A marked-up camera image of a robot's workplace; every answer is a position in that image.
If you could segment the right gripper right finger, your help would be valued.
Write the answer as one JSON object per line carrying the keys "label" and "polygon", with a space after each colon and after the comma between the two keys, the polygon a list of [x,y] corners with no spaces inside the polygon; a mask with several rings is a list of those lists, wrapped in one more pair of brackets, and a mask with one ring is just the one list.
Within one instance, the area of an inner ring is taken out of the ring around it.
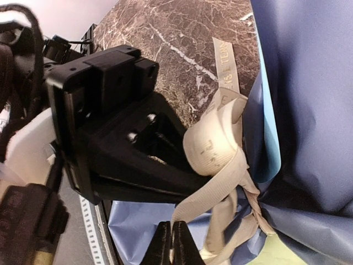
{"label": "right gripper right finger", "polygon": [[172,265],[205,265],[186,222],[175,222],[173,235]]}

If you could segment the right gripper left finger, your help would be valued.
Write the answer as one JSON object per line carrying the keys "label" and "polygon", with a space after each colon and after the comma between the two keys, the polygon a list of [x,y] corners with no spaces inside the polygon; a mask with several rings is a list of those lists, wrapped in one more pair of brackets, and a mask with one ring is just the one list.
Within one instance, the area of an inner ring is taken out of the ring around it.
{"label": "right gripper left finger", "polygon": [[170,265],[171,243],[170,221],[160,222],[142,259],[142,265]]}

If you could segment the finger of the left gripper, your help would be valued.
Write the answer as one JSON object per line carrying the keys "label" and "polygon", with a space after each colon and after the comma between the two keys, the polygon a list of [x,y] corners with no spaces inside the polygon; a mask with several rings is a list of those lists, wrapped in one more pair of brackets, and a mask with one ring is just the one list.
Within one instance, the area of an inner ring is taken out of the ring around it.
{"label": "finger of the left gripper", "polygon": [[183,149],[186,130],[167,100],[152,93],[77,130],[83,194],[102,200],[177,204],[203,187]]}

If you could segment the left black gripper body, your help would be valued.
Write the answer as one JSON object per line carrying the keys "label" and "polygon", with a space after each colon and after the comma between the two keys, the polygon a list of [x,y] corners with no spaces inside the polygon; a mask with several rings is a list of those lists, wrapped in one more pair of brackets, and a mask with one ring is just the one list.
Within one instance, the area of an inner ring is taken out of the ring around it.
{"label": "left black gripper body", "polygon": [[57,143],[71,187],[93,204],[103,197],[93,187],[98,171],[89,162],[81,128],[103,123],[135,99],[154,91],[159,65],[140,49],[119,45],[82,56],[49,73],[46,84]]}

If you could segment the cream ribbon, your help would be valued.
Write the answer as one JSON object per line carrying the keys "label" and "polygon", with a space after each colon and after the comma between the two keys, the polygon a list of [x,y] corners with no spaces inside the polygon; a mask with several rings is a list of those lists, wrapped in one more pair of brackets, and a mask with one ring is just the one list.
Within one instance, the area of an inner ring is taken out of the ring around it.
{"label": "cream ribbon", "polygon": [[[197,174],[210,180],[176,207],[172,222],[190,222],[211,211],[201,258],[206,264],[229,264],[234,250],[258,229],[268,236],[275,232],[262,216],[260,192],[250,177],[242,149],[242,114],[247,97],[240,93],[233,47],[219,39],[214,39],[213,45],[218,90],[200,120],[187,129],[183,138],[188,163]],[[224,231],[237,212],[238,186],[243,188],[251,210],[231,239],[225,241]]]}

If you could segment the light blue wrapping paper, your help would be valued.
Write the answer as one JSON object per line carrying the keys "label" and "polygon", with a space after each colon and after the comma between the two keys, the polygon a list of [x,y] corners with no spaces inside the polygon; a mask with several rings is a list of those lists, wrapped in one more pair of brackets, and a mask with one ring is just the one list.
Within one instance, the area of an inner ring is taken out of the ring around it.
{"label": "light blue wrapping paper", "polygon": [[[232,43],[264,215],[307,264],[352,263],[351,1],[120,1],[98,36],[158,61],[157,90],[187,125],[218,86],[213,38]],[[230,264],[257,261],[266,238]]]}

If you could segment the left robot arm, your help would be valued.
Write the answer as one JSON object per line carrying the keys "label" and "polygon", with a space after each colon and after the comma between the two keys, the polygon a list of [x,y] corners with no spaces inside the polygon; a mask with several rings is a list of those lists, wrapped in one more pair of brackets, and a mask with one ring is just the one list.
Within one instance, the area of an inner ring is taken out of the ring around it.
{"label": "left robot arm", "polygon": [[210,180],[189,165],[185,127],[154,89],[158,63],[127,45],[56,61],[46,56],[49,42],[28,7],[5,4],[1,11],[30,22],[1,24],[1,106],[11,107],[2,158],[10,140],[48,109],[71,187],[93,204],[177,204]]}

